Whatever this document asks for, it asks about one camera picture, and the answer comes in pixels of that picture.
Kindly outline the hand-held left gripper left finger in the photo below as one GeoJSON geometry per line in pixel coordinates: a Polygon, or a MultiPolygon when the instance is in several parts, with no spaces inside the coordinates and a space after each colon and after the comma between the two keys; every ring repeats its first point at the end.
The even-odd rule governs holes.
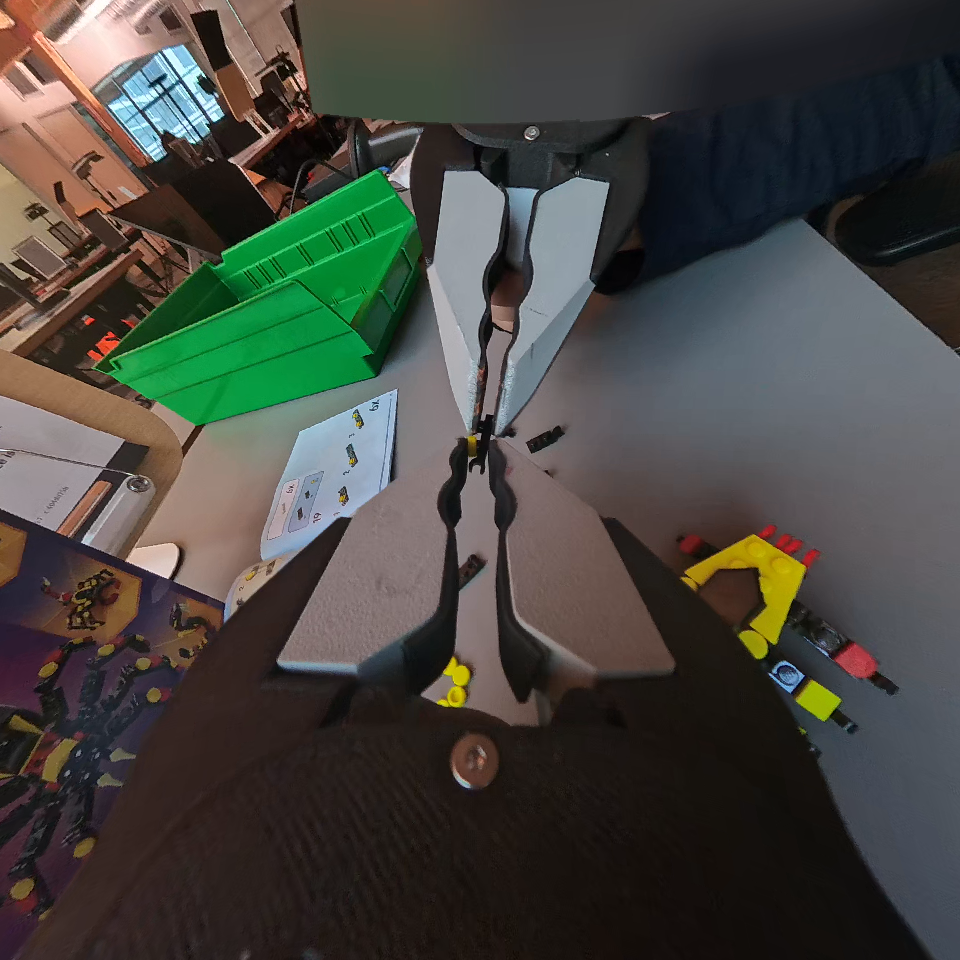
{"type": "Polygon", "coordinates": [[[359,508],[281,650],[287,673],[419,695],[454,655],[470,442],[359,508]]]}

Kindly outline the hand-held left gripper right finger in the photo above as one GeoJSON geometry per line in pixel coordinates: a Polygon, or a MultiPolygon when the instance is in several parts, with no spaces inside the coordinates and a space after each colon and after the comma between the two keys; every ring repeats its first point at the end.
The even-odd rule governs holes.
{"type": "Polygon", "coordinates": [[[671,675],[676,661],[593,507],[509,442],[487,475],[498,533],[499,657],[516,702],[671,675]]]}

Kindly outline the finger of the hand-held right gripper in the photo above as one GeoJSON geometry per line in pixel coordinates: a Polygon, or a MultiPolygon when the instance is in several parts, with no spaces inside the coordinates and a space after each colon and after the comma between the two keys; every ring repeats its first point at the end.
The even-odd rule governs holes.
{"type": "Polygon", "coordinates": [[[427,274],[454,402],[478,431],[487,380],[492,274],[506,241],[505,192],[479,171],[447,171],[427,274]]]}
{"type": "Polygon", "coordinates": [[[539,389],[587,300],[610,186],[574,177],[539,193],[525,250],[529,288],[519,306],[496,404],[502,437],[539,389]]]}

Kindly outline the person's right forearm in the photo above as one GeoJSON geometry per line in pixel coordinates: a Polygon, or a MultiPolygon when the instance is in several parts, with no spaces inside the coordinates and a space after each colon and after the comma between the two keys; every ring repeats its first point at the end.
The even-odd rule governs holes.
{"type": "Polygon", "coordinates": [[[803,92],[654,119],[636,225],[603,296],[748,244],[958,151],[959,54],[803,92]]]}

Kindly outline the lego instruction booklet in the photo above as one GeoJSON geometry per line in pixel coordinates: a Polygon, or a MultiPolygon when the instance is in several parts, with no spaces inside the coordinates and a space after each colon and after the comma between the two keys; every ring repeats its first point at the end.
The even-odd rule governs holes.
{"type": "Polygon", "coordinates": [[[348,520],[390,483],[399,393],[390,390],[302,430],[274,492],[259,560],[234,581],[234,616],[333,522],[348,520]]]}

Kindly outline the yellow black lego spider body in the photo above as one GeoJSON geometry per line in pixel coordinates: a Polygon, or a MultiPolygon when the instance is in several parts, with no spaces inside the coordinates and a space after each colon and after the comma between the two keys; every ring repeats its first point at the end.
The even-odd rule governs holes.
{"type": "Polygon", "coordinates": [[[816,614],[799,600],[801,587],[821,553],[804,542],[767,525],[724,548],[701,536],[680,534],[678,550],[690,559],[681,574],[693,592],[700,592],[720,573],[748,572],[754,576],[759,602],[735,623],[733,631],[757,665],[782,693],[809,718],[831,723],[849,736],[858,724],[842,708],[842,698],[780,652],[784,631],[803,639],[846,676],[894,697],[899,687],[881,672],[879,661],[860,643],[816,614]]]}

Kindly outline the purple lego set box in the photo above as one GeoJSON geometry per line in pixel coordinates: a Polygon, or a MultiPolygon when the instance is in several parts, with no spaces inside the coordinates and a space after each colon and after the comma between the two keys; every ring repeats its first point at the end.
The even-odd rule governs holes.
{"type": "Polygon", "coordinates": [[[222,601],[2,511],[1,956],[98,844],[222,601]]]}

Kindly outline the person's right hand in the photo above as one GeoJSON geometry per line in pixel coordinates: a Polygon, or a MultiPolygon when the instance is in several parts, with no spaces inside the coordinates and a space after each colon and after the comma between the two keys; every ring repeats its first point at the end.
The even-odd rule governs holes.
{"type": "Polygon", "coordinates": [[[522,273],[507,268],[490,295],[490,318],[498,330],[514,333],[524,297],[522,273]]]}

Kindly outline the green plastic bin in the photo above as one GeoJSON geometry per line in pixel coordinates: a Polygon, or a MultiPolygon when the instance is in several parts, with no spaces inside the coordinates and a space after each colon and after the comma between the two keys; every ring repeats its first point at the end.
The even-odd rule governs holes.
{"type": "Polygon", "coordinates": [[[422,252],[374,170],[203,263],[95,371],[194,426],[376,378],[422,252]]]}

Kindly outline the black monitor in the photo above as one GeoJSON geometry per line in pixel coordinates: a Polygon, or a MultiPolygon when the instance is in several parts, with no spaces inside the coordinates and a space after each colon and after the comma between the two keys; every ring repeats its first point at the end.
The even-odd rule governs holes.
{"type": "Polygon", "coordinates": [[[120,224],[220,263],[225,251],[269,230],[277,215],[242,168],[205,164],[116,208],[120,224]]]}

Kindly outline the silver metal bar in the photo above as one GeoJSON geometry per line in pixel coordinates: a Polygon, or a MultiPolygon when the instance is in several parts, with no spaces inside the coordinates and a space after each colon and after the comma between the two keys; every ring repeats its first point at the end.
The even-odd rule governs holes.
{"type": "Polygon", "coordinates": [[[99,480],[105,481],[105,497],[80,525],[74,539],[115,557],[126,557],[128,542],[139,522],[152,506],[157,486],[143,474],[104,470],[99,480]]]}

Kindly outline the black loudspeaker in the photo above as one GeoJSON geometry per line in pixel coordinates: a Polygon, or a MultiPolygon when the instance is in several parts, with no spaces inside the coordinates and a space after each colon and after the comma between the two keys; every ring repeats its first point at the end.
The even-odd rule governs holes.
{"type": "Polygon", "coordinates": [[[227,45],[220,14],[215,9],[190,14],[198,41],[214,72],[230,67],[234,61],[227,45]]]}

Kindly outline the arched window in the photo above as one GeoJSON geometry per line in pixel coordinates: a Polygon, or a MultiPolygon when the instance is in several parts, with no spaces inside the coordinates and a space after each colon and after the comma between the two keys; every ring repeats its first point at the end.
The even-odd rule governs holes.
{"type": "Polygon", "coordinates": [[[149,162],[160,162],[167,155],[163,134],[198,146],[226,118],[219,95],[204,88],[209,80],[190,49],[177,45],[121,65],[94,94],[149,162]]]}

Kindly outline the white paper sheet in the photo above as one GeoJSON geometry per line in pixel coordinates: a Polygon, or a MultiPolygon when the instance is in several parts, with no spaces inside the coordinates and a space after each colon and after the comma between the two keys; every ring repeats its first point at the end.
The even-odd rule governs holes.
{"type": "Polygon", "coordinates": [[[129,493],[149,448],[24,402],[1,398],[1,508],[77,537],[129,493]]]}

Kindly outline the wooden desk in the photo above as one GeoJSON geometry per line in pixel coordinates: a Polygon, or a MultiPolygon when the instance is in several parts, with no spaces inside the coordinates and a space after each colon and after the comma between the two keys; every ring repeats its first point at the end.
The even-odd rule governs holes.
{"type": "Polygon", "coordinates": [[[27,357],[85,315],[102,294],[126,279],[130,270],[138,267],[144,259],[145,253],[134,249],[72,289],[54,286],[39,298],[38,306],[23,302],[6,310],[1,319],[2,352],[27,357]]]}

